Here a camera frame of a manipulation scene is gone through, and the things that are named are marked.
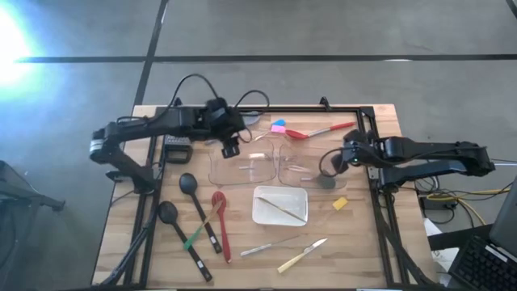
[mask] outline pink sponge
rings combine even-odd
[[[272,133],[285,133],[285,127],[280,125],[272,125],[271,126]]]

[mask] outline concrete floor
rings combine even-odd
[[[0,52],[144,56],[158,6],[159,0],[3,1],[0,19],[19,35],[8,35],[14,39]],[[503,0],[181,0],[167,9],[157,55],[517,53],[516,30]],[[17,289],[90,283],[113,188],[107,168],[88,159],[90,135],[131,112],[142,66],[26,64],[0,72],[0,159],[41,192],[67,201],[61,213],[40,212]],[[407,137],[475,141],[492,158],[515,160],[516,70],[517,61],[155,64],[144,104],[168,103],[177,81],[198,72],[232,101],[257,88],[272,103],[316,103],[323,95],[334,103],[395,103]],[[208,97],[196,82],[181,96],[187,103]],[[442,184],[500,188],[516,170],[450,175]],[[492,222],[503,198],[473,206]],[[440,228],[469,227],[461,210],[456,216]]]

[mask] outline yellow knife handle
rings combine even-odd
[[[305,256],[305,253],[301,253],[301,254],[297,255],[296,257],[290,259],[287,263],[285,263],[285,264],[281,265],[280,267],[278,267],[276,270],[278,270],[278,272],[281,274],[281,273],[287,271],[287,269],[292,267],[293,264],[295,264],[297,261],[299,261],[304,256]]]

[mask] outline metal utensil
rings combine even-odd
[[[251,254],[256,253],[257,251],[263,251],[263,250],[266,250],[266,249],[268,249],[268,248],[270,248],[270,247],[273,247],[275,244],[283,243],[283,242],[286,242],[286,241],[288,241],[288,240],[291,240],[291,239],[297,238],[297,237],[299,237],[299,236],[301,236],[301,234],[295,235],[295,236],[293,236],[293,237],[291,237],[291,238],[282,239],[281,241],[278,241],[278,242],[270,242],[270,243],[268,243],[268,244],[265,244],[265,245],[260,246],[260,247],[253,248],[253,249],[248,250],[248,251],[243,251],[243,252],[241,253],[241,256],[251,255]]]
[[[301,220],[301,221],[303,221],[303,222],[307,223],[307,221],[306,221],[305,219],[303,219],[303,218],[301,218],[301,217],[297,216],[295,213],[292,213],[291,211],[289,211],[289,210],[285,209],[284,207],[280,207],[280,206],[278,206],[278,205],[274,204],[273,202],[269,201],[269,200],[268,200],[268,199],[266,199],[266,198],[262,198],[262,197],[256,197],[256,198],[257,198],[257,199],[259,199],[259,200],[260,200],[260,201],[262,201],[262,202],[266,202],[266,203],[268,203],[268,204],[269,204],[269,205],[271,205],[271,206],[275,206],[278,210],[280,210],[280,211],[282,211],[282,212],[284,212],[284,213],[286,213],[286,214],[289,214],[289,215],[291,215],[292,217],[294,217],[294,218],[296,218],[296,219],[298,219],[298,220]]]
[[[219,210],[220,206],[223,204],[223,201],[217,202],[216,205],[213,206],[212,210],[208,214],[208,216],[204,219],[203,223],[201,223],[200,227],[195,230],[194,234],[191,235],[190,238],[183,244],[183,249],[187,250],[192,243],[197,239],[198,236],[200,236],[201,230],[203,229],[203,226],[206,225],[209,221],[212,220],[217,214],[217,210]]]
[[[305,255],[307,255],[308,253],[310,253],[312,250],[314,250],[315,248],[319,247],[322,243],[326,242],[328,238],[322,238],[320,240],[318,240],[317,242],[313,243],[312,245],[306,247],[304,249],[304,251],[297,255],[296,257],[290,259],[289,261],[287,261],[285,264],[281,265],[279,268],[277,268],[276,270],[281,274],[283,272],[285,272],[287,269],[289,269],[290,267],[293,266],[293,264],[295,264],[297,261],[299,261],[301,258],[305,257]]]

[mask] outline green handle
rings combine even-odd
[[[195,239],[198,236],[200,236],[200,233],[201,233],[202,229],[203,229],[202,227],[198,227],[198,229],[195,231],[195,233],[190,238],[188,238],[188,240],[183,244],[183,249],[185,251],[188,250],[188,248],[191,247],[191,245],[195,241]]]

